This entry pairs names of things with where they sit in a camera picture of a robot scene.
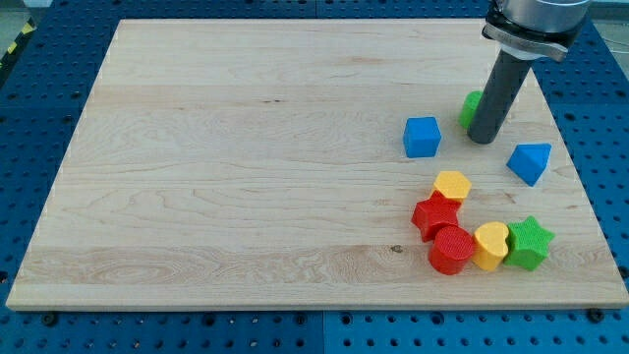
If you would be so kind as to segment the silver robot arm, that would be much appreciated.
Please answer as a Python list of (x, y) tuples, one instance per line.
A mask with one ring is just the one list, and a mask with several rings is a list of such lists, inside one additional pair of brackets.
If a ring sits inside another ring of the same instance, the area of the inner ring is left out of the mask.
[(492, 0), (482, 35), (523, 61), (561, 62), (583, 27), (591, 0)]

